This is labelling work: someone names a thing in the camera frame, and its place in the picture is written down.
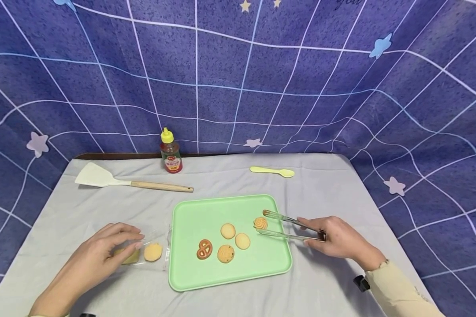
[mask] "grid pattern backdrop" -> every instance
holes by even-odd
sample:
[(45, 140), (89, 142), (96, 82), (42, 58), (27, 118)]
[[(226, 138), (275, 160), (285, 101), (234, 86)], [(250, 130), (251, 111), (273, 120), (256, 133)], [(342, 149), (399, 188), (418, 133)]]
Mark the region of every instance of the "grid pattern backdrop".
[(0, 0), (0, 281), (68, 160), (162, 126), (347, 156), (443, 313), (476, 317), (476, 0)]

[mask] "wooden handle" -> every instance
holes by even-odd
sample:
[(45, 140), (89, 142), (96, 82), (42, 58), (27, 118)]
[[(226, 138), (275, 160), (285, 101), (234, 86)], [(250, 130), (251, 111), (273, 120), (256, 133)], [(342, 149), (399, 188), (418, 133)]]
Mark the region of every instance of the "wooden handle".
[(171, 185), (171, 184), (161, 184), (161, 183), (150, 183), (150, 181), (131, 181), (130, 185), (134, 187), (140, 187), (140, 188), (168, 190), (171, 192), (192, 193), (194, 191), (193, 187)]

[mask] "sauce bottle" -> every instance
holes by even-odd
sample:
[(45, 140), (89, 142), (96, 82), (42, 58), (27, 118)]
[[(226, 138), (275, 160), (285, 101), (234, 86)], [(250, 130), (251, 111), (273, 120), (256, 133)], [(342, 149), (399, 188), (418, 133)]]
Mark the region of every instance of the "sauce bottle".
[(164, 127), (160, 134), (162, 143), (160, 144), (160, 153), (164, 160), (165, 169), (171, 173), (178, 173), (182, 170), (182, 157), (180, 156), (180, 145), (175, 141), (171, 131)]

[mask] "blue star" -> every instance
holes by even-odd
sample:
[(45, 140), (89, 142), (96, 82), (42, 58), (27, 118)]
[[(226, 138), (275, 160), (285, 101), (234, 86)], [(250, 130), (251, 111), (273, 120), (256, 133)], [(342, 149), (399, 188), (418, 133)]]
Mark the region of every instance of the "blue star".
[(53, 0), (53, 2), (58, 4), (59, 6), (63, 6), (64, 4), (67, 4), (67, 6), (71, 8), (71, 10), (76, 12), (76, 8), (74, 7), (74, 4), (72, 4), (71, 0)]
[(374, 43), (374, 50), (370, 52), (369, 57), (375, 57), (376, 59), (381, 57), (382, 53), (391, 46), (390, 39), (392, 35), (392, 33), (389, 33), (384, 39), (377, 39)]

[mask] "white tablecloth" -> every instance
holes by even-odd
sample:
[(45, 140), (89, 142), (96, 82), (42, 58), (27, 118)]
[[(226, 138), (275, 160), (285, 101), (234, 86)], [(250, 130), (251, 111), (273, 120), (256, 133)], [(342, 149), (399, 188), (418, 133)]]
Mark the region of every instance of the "white tablecloth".
[[(129, 222), (155, 230), (166, 239), (172, 210), (181, 201), (261, 193), (274, 197), (279, 212), (291, 217), (334, 214), (348, 221), (430, 299), (365, 186), (342, 156), (184, 158), (183, 170), (174, 175), (162, 170), (158, 159), (94, 162), (119, 179), (183, 184), (195, 191), (83, 188), (74, 180), (88, 161), (72, 160), (0, 285), (0, 316), (25, 316), (92, 226)], [(296, 175), (284, 179), (277, 174), (251, 173), (250, 166), (289, 168)], [(356, 263), (313, 253), (298, 241), (291, 242), (291, 251), (293, 266), (286, 274), (185, 293), (171, 290), (167, 271), (128, 269), (85, 294), (73, 316), (82, 311), (98, 317), (383, 315), (370, 292), (360, 293), (352, 283), (355, 276), (363, 274)]]

